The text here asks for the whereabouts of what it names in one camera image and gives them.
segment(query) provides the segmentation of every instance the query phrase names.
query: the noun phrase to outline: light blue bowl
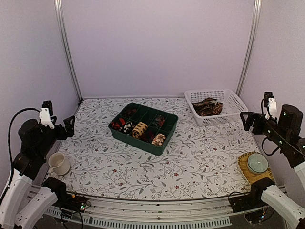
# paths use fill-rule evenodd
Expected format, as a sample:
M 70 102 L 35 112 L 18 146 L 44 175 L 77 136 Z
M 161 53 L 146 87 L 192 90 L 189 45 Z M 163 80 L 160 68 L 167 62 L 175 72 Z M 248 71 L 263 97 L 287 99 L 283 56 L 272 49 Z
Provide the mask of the light blue bowl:
M 259 153 L 251 154 L 248 157 L 248 168 L 250 172 L 254 174 L 264 173 L 265 171 L 267 171 L 268 166 L 269 164 L 267 159 Z

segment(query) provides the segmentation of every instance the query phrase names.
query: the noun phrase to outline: table surface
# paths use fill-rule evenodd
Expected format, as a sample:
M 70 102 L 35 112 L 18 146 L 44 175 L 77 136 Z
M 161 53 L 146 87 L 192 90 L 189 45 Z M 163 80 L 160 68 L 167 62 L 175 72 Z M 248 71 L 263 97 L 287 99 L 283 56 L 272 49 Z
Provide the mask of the table surface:
M 175 133 L 161 156 L 114 139 L 109 122 L 136 102 L 176 114 Z M 184 98 L 87 99 L 75 122 L 75 136 L 60 149 L 71 163 L 62 180 L 79 194 L 142 200 L 185 200 L 247 192 L 250 185 L 237 158 L 258 151 L 241 122 L 200 127 Z

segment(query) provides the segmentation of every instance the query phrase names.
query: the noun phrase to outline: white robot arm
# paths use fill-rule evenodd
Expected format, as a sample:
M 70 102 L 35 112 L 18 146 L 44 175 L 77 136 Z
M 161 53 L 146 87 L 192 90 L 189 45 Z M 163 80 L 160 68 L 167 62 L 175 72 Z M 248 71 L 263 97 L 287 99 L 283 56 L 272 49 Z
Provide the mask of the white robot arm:
M 17 114 L 33 108 L 23 109 Z M 64 120 L 65 127 L 55 125 L 51 101 L 44 101 L 40 121 L 30 119 L 22 124 L 18 133 L 21 150 L 13 161 L 10 177 L 0 199 L 0 229 L 32 229 L 45 210 L 60 199 L 65 199 L 63 182 L 49 178 L 36 197 L 18 214 L 21 202 L 28 194 L 39 169 L 46 162 L 46 155 L 57 140 L 74 135 L 75 117 Z
M 295 170 L 305 190 L 305 139 L 299 137 L 303 113 L 294 106 L 283 105 L 277 121 L 276 99 L 272 92 L 265 92 L 261 104 L 261 114 L 241 112 L 240 117 L 244 129 L 249 130 L 252 126 L 253 134 L 263 134 L 269 141 L 277 144 L 277 149 L 281 149 L 280 153 L 288 159 L 291 168 Z M 263 104 L 268 110 L 267 114 L 263 114 Z M 247 202 L 253 206 L 263 201 L 279 213 L 293 229 L 305 229 L 305 209 L 282 193 L 274 182 L 268 178 L 255 182 L 245 200 L 240 201 L 241 198 L 233 199 L 232 203 L 234 205 Z

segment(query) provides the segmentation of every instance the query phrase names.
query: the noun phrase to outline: mesh basket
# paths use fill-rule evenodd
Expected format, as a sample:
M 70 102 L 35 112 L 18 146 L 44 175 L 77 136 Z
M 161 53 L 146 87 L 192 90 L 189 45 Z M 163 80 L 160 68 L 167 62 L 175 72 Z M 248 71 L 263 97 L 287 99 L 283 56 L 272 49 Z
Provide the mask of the mesh basket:
M 247 112 L 248 108 L 242 100 L 231 90 L 192 90 L 184 93 L 187 103 L 199 126 L 216 125 L 240 120 L 240 112 Z M 223 103 L 222 113 L 219 115 L 201 117 L 191 103 L 200 102 L 206 98 L 216 99 Z

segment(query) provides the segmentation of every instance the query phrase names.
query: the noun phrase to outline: black cable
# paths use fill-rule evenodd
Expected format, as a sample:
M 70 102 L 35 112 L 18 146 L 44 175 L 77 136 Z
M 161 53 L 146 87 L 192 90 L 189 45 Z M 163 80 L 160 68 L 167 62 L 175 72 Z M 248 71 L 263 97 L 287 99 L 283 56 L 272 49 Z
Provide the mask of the black cable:
M 61 204 L 63 204 L 63 205 L 66 205 L 66 206 L 68 206 L 68 207 L 70 207 L 70 208 L 73 208 L 73 209 L 75 209 L 75 212 L 74 213 L 71 213 L 71 212 L 69 212 L 70 214 L 75 214 L 76 212 L 80 215 L 80 217 L 81 217 L 81 229 L 83 229 L 84 228 L 84 221 L 83 221 L 83 218 L 82 218 L 82 215 L 81 215 L 81 211 L 76 207 L 76 206 L 74 206 L 74 205 L 72 205 L 72 204 L 68 204 L 68 203 L 61 203 Z M 61 220 L 62 220 L 62 225 L 66 228 L 66 229 L 69 229 L 64 223 L 63 223 L 63 221 L 64 221 L 64 219 L 62 218 L 64 215 L 66 215 L 66 214 L 68 214 L 68 211 L 65 211 L 65 210 L 61 210 Z
M 12 157 L 12 153 L 11 153 L 11 147 L 10 147 L 10 131 L 11 131 L 11 127 L 13 125 L 13 122 L 15 120 L 15 118 L 21 114 L 22 112 L 25 112 L 25 111 L 37 111 L 39 112 L 39 110 L 35 109 L 35 108 L 25 108 L 25 109 L 22 109 L 20 111 L 18 111 L 12 118 L 12 120 L 10 121 L 10 126 L 9 126 L 9 133 L 8 133 L 8 144 L 9 144 L 9 156 L 10 156 L 10 167 L 11 167 L 11 173 L 10 173 L 10 179 L 9 179 L 9 183 L 8 185 L 6 186 L 5 190 L 3 191 L 3 194 L 1 196 L 1 199 L 0 199 L 0 206 L 3 202 L 3 199 L 7 193 L 7 191 L 9 190 L 10 188 L 10 185 L 11 185 L 11 182 L 13 180 L 13 176 L 14 176 L 14 167 L 13 167 L 13 157 Z
M 246 194 L 245 194 L 245 193 L 242 193 L 242 192 L 231 192 L 230 195 L 228 196 L 228 201 L 229 201 L 229 203 L 230 203 L 231 205 L 233 205 L 233 203 L 230 201 L 230 200 L 231 200 L 230 197 L 231 197 L 231 195 L 234 194 L 234 193 L 237 193 L 237 194 L 241 194 L 241 195 L 246 196 Z
M 275 210 L 273 209 L 273 212 L 272 212 L 268 217 L 265 218 L 264 216 L 266 215 L 268 209 L 269 209 L 269 205 L 268 205 L 266 211 L 264 211 L 264 214 L 262 215 L 262 216 L 263 216 L 263 219 L 262 219 L 261 221 L 259 221 L 259 219 L 262 218 L 262 216 L 259 217 L 259 218 L 256 218 L 256 220 L 259 221 L 258 223 L 253 223 L 254 220 L 251 220 L 249 214 L 244 214 L 244 218 L 245 218 L 250 224 L 252 224 L 252 225 L 261 224 L 261 223 L 266 222 L 267 220 L 269 220 L 269 219 L 273 216 L 273 214 L 275 213 Z
M 263 103 L 264 103 L 264 99 L 262 99 L 261 101 L 261 111 L 262 111 L 262 116 L 263 118 L 266 120 L 265 118 L 265 115 L 264 115 L 264 109 L 263 109 Z M 296 149 L 293 145 L 291 145 L 289 142 L 286 141 L 286 139 L 284 139 L 276 130 L 274 130 L 274 128 L 272 126 L 270 126 L 270 128 L 273 130 L 273 132 L 275 132 L 286 144 L 288 144 L 291 148 L 293 148 L 296 152 L 302 154 L 302 152 L 298 149 Z
M 262 111 L 262 115 L 263 115 L 263 117 L 264 117 L 263 103 L 264 103 L 264 99 L 262 99 L 262 101 L 261 101 L 261 111 Z
M 291 148 L 293 148 L 296 152 L 302 154 L 302 152 L 301 152 L 300 150 L 296 149 L 292 144 L 290 144 L 289 142 L 287 142 L 286 139 L 284 139 L 276 130 L 274 130 L 272 126 L 271 126 L 270 128 L 271 128 L 271 129 L 273 130 L 273 132 L 275 132 L 275 133 L 276 133 L 276 134 L 277 134 L 286 144 L 288 144 L 288 145 L 289 145 Z
M 273 216 L 274 213 L 275 213 L 275 210 L 273 209 L 273 212 L 270 214 L 270 216 L 267 217 L 267 218 L 264 218 L 264 219 L 261 221 L 261 223 L 262 223 L 262 222 L 266 222 L 268 219 L 270 219 L 270 218 Z
M 279 150 L 280 147 L 278 146 L 277 148 L 275 148 L 275 150 L 272 151 L 272 153 L 270 153 L 270 154 L 266 153 L 266 151 L 264 150 L 264 143 L 265 143 L 265 141 L 266 141 L 267 139 L 268 139 L 268 138 L 265 137 L 265 138 L 263 139 L 263 141 L 262 141 L 262 151 L 263 151 L 267 156 L 272 156 L 273 154 L 275 154 L 275 153 L 277 152 L 277 150 Z

